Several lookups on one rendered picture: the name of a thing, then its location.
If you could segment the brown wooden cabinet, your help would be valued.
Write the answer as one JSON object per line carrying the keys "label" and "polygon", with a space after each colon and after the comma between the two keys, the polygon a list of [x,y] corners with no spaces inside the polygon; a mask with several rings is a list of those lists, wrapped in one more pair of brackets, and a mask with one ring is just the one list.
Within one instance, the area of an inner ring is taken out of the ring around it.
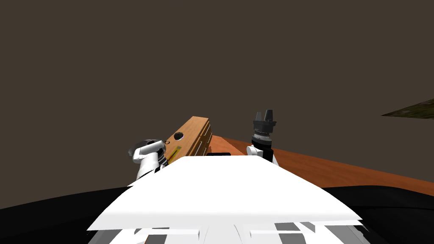
{"label": "brown wooden cabinet", "polygon": [[165,158],[168,164],[184,156],[205,156],[213,136],[210,120],[193,116],[178,130],[183,138],[175,140],[175,134],[167,139]]}

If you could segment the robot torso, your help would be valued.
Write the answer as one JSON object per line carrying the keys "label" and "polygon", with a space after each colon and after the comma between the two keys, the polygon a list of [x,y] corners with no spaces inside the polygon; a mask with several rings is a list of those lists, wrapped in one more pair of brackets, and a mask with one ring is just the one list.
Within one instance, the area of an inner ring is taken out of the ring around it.
{"label": "robot torso", "polygon": [[140,177],[90,225],[108,244],[370,244],[336,197],[259,156],[188,156]]}

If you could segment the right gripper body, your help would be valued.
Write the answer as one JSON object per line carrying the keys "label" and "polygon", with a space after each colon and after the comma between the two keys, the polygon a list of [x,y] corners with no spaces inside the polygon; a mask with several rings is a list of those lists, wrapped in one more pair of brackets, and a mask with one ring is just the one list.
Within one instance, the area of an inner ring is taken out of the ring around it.
{"label": "right gripper body", "polygon": [[276,121],[253,121],[253,130],[254,133],[260,136],[269,136],[274,127],[276,126]]}

